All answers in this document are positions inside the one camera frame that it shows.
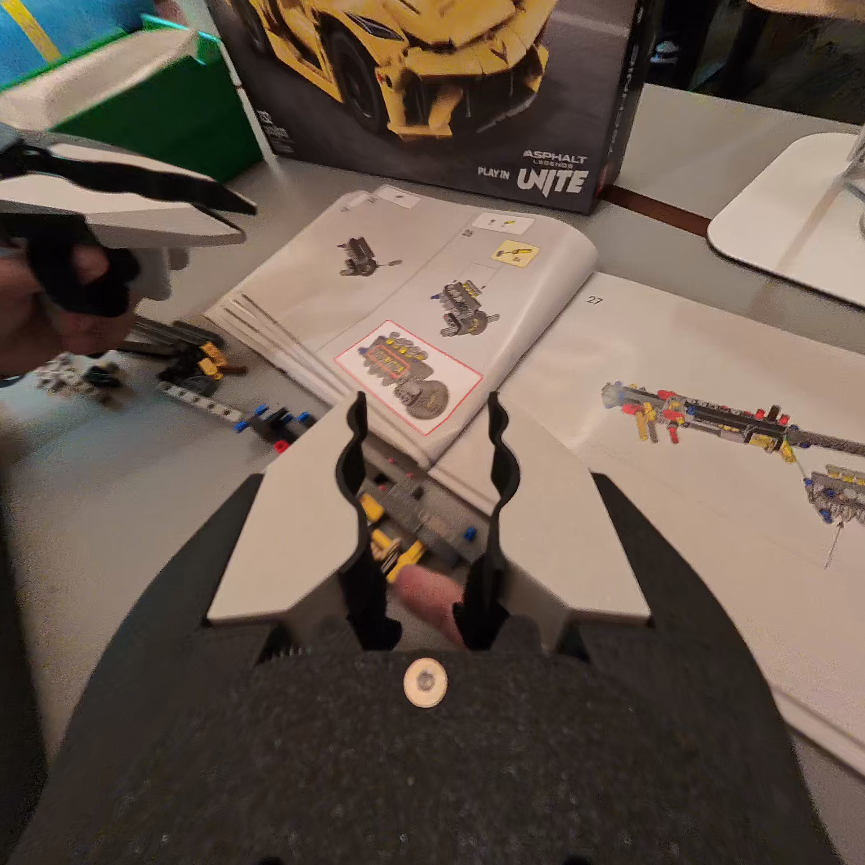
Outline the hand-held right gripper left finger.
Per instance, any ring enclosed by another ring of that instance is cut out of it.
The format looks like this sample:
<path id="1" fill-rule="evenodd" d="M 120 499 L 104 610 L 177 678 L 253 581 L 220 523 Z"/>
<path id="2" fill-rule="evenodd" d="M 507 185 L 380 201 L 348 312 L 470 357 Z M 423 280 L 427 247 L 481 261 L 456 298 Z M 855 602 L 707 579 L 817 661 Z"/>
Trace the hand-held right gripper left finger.
<path id="1" fill-rule="evenodd" d="M 400 642 L 358 498 L 367 432 L 366 396 L 349 393 L 267 467 L 209 625 L 275 624 L 292 645 L 308 647 L 326 620 L 337 619 L 364 650 Z"/>

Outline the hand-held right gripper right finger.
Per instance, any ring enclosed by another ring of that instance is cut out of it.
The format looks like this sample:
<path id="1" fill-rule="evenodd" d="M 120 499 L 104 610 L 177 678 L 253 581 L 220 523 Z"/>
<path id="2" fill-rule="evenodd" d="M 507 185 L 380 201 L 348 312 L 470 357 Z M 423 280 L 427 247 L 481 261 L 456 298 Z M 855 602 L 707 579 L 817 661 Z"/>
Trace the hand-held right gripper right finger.
<path id="1" fill-rule="evenodd" d="M 549 650 L 573 643 L 584 622 L 648 625 L 650 606 L 590 470 L 500 393 L 487 415 L 497 499 L 454 606 L 465 647 L 491 649 L 513 617 L 530 619 Z"/>

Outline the lego instruction booklet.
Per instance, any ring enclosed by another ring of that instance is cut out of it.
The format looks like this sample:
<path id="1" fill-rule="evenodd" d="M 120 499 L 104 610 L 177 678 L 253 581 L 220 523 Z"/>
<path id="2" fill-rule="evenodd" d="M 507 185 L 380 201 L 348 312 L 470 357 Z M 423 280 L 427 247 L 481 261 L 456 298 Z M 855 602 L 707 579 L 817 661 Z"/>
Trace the lego instruction booklet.
<path id="1" fill-rule="evenodd" d="M 695 568 L 783 717 L 863 772 L 863 356 L 601 272 L 577 228 L 384 185 L 206 312 L 492 511 L 493 389 Z"/>

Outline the pile of lego beams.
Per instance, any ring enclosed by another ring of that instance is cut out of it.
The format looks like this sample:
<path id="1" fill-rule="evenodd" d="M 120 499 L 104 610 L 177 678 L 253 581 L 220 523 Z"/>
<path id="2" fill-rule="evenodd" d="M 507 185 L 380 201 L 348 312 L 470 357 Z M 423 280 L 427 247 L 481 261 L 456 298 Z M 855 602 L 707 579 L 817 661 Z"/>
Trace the pile of lego beams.
<path id="1" fill-rule="evenodd" d="M 161 362 L 158 382 L 201 397 L 214 396 L 226 378 L 248 373 L 247 365 L 228 357 L 222 336 L 182 320 L 162 323 L 136 314 L 130 335 L 116 351 Z"/>

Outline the light grey long lego bar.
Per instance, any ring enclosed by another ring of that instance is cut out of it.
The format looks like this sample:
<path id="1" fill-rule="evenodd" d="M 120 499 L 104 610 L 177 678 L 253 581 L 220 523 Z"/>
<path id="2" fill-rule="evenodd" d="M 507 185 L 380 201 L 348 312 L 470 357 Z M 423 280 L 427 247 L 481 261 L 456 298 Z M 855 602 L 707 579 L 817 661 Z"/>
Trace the light grey long lego bar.
<path id="1" fill-rule="evenodd" d="M 236 425 L 243 421 L 243 413 L 230 405 L 224 405 L 212 397 L 198 394 L 169 382 L 157 382 L 157 390 L 171 400 L 187 405 L 197 411 L 213 416 L 224 423 Z"/>

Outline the long lego chassis assembly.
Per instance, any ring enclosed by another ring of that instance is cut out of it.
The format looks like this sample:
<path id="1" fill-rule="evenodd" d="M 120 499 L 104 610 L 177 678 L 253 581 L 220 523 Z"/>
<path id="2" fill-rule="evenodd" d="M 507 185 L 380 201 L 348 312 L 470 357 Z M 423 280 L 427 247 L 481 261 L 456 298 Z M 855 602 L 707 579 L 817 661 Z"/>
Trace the long lego chassis assembly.
<path id="1" fill-rule="evenodd" d="M 345 416 L 357 394 L 315 419 L 286 407 L 259 405 L 235 430 L 255 431 L 278 455 L 264 471 L 220 583 L 220 591 L 243 597 L 275 597 L 289 585 L 311 587 L 343 563 L 358 543 L 358 504 L 365 522 L 393 523 L 400 535 L 420 542 L 448 568 L 473 561 L 485 538 L 485 518 L 433 481 L 410 457 L 377 436 L 375 413 L 365 408 L 365 437 L 350 454 L 359 476 L 357 492 L 344 497 L 337 472 L 351 441 Z"/>

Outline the yellow car lego set box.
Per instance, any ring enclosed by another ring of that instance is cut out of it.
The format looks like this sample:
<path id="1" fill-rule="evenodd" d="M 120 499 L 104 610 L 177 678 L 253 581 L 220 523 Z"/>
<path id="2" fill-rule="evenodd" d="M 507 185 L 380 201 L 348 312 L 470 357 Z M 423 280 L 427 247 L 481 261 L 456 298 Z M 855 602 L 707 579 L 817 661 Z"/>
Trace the yellow car lego set box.
<path id="1" fill-rule="evenodd" d="M 275 154 L 579 214 L 618 177 L 662 4 L 207 2 Z"/>

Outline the person's left hand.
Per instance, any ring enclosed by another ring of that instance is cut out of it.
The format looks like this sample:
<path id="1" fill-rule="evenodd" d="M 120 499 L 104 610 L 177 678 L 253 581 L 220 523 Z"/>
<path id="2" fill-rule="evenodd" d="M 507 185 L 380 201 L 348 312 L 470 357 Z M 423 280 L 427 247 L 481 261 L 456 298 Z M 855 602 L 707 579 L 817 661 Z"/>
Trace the person's left hand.
<path id="1" fill-rule="evenodd" d="M 114 319 L 84 316 L 43 305 L 42 289 L 23 253 L 1 258 L 1 378 L 25 375 L 56 355 L 101 355 L 115 349 L 132 328 L 141 296 L 132 293 Z"/>

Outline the person's right hand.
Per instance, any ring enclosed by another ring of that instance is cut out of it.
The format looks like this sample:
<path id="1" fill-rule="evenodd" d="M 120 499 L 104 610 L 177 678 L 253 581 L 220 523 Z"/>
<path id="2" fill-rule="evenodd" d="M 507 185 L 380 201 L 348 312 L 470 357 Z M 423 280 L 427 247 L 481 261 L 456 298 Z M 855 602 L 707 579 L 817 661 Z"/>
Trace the person's right hand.
<path id="1" fill-rule="evenodd" d="M 405 565 L 392 581 L 392 589 L 418 620 L 460 650 L 466 649 L 453 614 L 455 605 L 463 599 L 463 589 L 457 582 L 420 565 Z"/>

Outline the green plastic bin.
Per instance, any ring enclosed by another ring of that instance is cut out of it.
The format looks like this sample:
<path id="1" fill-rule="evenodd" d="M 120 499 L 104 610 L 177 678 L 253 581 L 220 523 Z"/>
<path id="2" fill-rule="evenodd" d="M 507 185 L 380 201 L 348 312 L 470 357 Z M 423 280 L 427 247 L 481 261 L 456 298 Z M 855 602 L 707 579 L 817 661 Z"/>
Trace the green plastic bin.
<path id="1" fill-rule="evenodd" d="M 263 154 L 221 43 L 216 37 L 163 19 L 157 9 L 155 14 L 143 16 L 139 30 L 162 27 L 196 31 L 196 56 L 180 59 L 147 81 L 44 132 L 90 139 L 218 182 L 232 181 L 260 163 Z M 40 73 L 6 86 L 2 92 Z"/>

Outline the white paper bag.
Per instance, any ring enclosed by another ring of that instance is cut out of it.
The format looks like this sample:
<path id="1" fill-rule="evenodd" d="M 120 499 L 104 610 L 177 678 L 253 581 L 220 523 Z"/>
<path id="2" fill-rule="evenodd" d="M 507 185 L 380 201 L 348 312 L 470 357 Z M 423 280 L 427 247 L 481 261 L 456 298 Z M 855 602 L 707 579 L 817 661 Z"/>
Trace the white paper bag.
<path id="1" fill-rule="evenodd" d="M 1 93 L 1 121 L 44 132 L 119 95 L 180 59 L 197 54 L 188 28 L 139 30 Z"/>

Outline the blue wrapped roll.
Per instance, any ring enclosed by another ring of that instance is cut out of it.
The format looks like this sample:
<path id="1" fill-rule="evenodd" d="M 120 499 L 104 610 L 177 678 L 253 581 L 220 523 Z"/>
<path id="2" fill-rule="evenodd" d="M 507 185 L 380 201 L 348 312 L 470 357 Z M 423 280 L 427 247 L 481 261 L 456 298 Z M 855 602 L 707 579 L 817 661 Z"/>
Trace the blue wrapped roll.
<path id="1" fill-rule="evenodd" d="M 139 30 L 152 1 L 3 1 L 1 87 Z"/>

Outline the black perforated foam pad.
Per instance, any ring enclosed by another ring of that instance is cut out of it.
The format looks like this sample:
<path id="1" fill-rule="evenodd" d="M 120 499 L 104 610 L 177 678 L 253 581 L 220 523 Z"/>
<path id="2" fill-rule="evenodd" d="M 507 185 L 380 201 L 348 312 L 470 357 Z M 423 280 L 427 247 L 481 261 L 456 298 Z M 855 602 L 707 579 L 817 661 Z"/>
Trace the black perforated foam pad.
<path id="1" fill-rule="evenodd" d="M 11 512 L 7 475 L 12 461 L 2 434 L 1 514 L 1 788 L 2 817 L 27 822 L 47 773 L 45 742 L 9 546 Z"/>

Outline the wooden document stand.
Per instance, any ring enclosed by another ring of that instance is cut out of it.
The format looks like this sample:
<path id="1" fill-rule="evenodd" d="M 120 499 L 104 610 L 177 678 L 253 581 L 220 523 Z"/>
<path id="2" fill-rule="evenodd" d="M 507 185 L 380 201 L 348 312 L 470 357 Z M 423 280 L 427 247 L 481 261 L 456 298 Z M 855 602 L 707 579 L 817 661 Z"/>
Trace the wooden document stand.
<path id="1" fill-rule="evenodd" d="M 798 139 L 708 225 L 722 256 L 864 307 L 864 131 Z"/>

